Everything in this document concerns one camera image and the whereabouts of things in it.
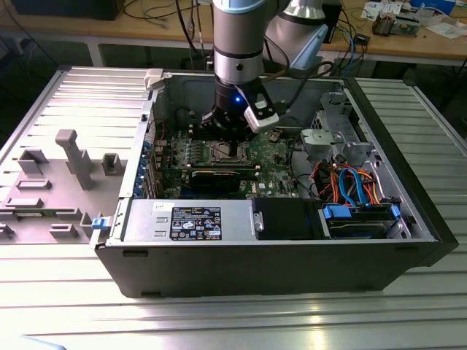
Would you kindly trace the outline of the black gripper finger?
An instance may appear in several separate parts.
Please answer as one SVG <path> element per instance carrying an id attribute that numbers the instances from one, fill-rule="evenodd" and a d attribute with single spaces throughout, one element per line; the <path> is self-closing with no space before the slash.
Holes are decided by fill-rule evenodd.
<path id="1" fill-rule="evenodd" d="M 244 161 L 248 157 L 247 149 L 252 141 L 257 136 L 251 129 L 246 126 L 244 128 L 234 128 L 233 130 L 233 157 L 238 161 Z"/>
<path id="2" fill-rule="evenodd" d="M 230 157 L 237 156 L 238 128 L 228 112 L 214 108 L 201 118 L 201 126 L 216 140 L 228 144 L 228 155 Z"/>

